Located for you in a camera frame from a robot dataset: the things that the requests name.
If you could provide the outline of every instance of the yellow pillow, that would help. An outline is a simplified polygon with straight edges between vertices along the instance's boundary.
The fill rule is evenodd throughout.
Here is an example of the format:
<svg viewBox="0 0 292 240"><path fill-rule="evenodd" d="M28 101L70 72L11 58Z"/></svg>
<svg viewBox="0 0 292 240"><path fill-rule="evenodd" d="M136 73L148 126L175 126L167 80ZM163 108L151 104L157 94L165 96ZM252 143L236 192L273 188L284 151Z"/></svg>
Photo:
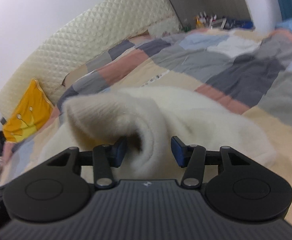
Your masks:
<svg viewBox="0 0 292 240"><path fill-rule="evenodd" d="M33 78L11 118L3 125L4 136L11 142L24 140L48 121L52 110L52 103Z"/></svg>

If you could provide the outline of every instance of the ribbed plastic surface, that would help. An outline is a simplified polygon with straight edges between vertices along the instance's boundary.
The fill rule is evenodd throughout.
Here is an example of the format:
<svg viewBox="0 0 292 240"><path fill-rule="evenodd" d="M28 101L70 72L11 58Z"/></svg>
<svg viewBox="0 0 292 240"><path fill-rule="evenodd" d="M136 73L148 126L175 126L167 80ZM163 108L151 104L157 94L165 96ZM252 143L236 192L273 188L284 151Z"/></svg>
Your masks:
<svg viewBox="0 0 292 240"><path fill-rule="evenodd" d="M121 181L97 192L71 218L47 225L15 220L0 231L0 239L292 240L292 227L284 220L247 225L225 219L199 192L181 189L174 180Z"/></svg>

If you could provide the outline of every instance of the quilted headboard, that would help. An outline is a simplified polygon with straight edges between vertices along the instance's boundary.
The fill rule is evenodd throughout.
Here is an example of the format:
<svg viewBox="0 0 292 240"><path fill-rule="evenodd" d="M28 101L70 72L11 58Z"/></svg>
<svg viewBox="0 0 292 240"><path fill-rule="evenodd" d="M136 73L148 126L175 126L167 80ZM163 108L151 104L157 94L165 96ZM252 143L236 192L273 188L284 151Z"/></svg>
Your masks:
<svg viewBox="0 0 292 240"><path fill-rule="evenodd" d="M70 71L167 18L178 23L169 0L105 0L85 11L44 41L14 72L0 91L0 112L9 118L32 78L55 104Z"/></svg>

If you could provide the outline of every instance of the blanket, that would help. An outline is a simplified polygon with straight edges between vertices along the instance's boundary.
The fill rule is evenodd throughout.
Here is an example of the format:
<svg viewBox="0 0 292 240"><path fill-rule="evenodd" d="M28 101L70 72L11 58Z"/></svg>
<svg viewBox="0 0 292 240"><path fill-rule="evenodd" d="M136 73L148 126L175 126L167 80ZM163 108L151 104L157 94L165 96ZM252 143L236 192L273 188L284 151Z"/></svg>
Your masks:
<svg viewBox="0 0 292 240"><path fill-rule="evenodd" d="M277 152L270 169L292 186L292 33L278 29L262 39L249 31L195 30L142 44L132 42L129 49L127 43L121 49L125 52L113 53L110 63L92 72L86 68L60 98L41 131L14 146L1 184L38 165L51 138L60 129L69 131L63 105L71 97L174 86L195 91L253 121ZM286 220L292 224L292 205Z"/></svg>
<svg viewBox="0 0 292 240"><path fill-rule="evenodd" d="M140 138L141 149L130 145L117 179L178 179L179 168L170 139L199 144L210 150L231 145L263 165L271 165L275 151L265 133L248 119L195 92L174 87L122 89L73 97L63 106L66 129L59 129L41 153L43 162L65 146L91 150L121 136ZM90 173L82 174L92 181Z"/></svg>

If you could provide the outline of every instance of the patchwork quilt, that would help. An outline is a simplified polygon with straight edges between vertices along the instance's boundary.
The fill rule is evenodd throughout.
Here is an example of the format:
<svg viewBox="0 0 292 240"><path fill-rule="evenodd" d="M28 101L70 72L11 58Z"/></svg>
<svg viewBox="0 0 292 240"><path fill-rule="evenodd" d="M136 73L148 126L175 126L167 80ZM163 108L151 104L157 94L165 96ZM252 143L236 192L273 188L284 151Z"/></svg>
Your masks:
<svg viewBox="0 0 292 240"><path fill-rule="evenodd" d="M69 97L123 87L175 86L254 121L278 152L271 169L292 186L292 33L278 29L263 38L248 31L203 29L122 41L66 77L67 90L50 120L14 145L1 184L39 164L43 147L63 122L62 106ZM286 220L292 224L292 205Z"/></svg>

